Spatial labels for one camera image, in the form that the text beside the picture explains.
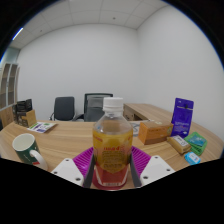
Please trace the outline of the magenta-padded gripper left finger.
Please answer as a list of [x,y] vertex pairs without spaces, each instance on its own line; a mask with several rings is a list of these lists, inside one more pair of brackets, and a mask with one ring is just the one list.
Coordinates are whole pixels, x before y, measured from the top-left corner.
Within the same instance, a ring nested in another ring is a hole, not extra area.
[[89,188],[92,183],[94,164],[93,148],[89,148],[73,159],[65,158],[52,174],[78,186]]

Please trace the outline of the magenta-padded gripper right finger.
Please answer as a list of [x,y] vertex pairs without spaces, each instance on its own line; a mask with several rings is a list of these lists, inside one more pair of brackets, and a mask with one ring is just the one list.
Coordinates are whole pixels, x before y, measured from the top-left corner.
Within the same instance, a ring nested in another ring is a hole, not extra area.
[[159,155],[150,156],[136,147],[132,147],[130,168],[136,188],[148,185],[175,172]]

